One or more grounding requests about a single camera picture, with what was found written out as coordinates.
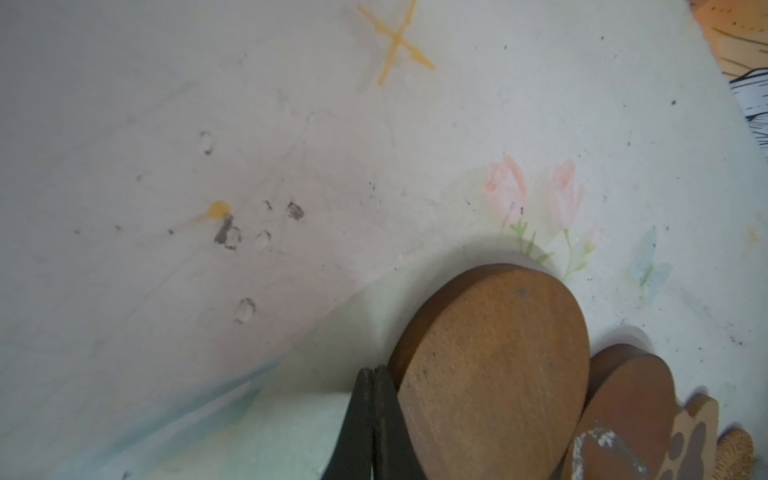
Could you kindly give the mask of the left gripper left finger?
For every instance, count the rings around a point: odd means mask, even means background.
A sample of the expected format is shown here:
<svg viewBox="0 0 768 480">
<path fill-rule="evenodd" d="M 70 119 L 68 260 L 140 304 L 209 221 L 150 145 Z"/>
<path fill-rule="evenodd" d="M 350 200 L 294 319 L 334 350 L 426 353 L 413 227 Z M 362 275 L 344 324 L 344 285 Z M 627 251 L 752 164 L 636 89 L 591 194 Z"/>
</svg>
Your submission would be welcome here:
<svg viewBox="0 0 768 480">
<path fill-rule="evenodd" d="M 336 446 L 322 480 L 372 478 L 374 413 L 374 373 L 363 368 L 357 374 Z"/>
</svg>

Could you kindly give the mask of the light brown round wooden coaster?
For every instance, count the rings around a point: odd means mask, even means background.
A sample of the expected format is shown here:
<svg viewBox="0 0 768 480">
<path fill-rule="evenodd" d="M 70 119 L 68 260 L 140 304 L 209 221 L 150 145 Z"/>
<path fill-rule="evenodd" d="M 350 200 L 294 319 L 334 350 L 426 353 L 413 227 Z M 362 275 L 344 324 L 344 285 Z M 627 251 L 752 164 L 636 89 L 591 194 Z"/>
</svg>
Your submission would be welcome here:
<svg viewBox="0 0 768 480">
<path fill-rule="evenodd" d="M 389 367 L 428 478 L 547 479 L 581 415 L 589 339 L 560 280 L 489 264 L 419 308 Z"/>
</svg>

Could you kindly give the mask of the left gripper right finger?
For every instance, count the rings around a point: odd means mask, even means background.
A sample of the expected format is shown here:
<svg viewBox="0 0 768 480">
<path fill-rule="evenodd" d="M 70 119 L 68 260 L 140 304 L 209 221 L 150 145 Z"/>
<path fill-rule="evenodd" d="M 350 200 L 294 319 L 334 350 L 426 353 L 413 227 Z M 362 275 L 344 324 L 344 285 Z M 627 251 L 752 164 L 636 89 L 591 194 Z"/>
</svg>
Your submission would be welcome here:
<svg viewBox="0 0 768 480">
<path fill-rule="evenodd" d="M 378 366 L 373 383 L 373 478 L 425 480 L 389 369 Z"/>
</svg>

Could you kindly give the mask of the dark brown round wooden coaster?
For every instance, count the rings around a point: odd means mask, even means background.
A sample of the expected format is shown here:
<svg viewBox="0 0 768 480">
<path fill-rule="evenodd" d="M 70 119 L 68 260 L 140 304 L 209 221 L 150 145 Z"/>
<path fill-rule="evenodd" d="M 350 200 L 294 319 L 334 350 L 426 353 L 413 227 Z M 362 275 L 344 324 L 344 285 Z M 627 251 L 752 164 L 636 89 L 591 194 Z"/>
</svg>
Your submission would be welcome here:
<svg viewBox="0 0 768 480">
<path fill-rule="evenodd" d="M 629 344 L 590 360 L 587 400 L 561 463 L 561 479 L 654 479 L 677 412 L 672 373 Z"/>
</svg>

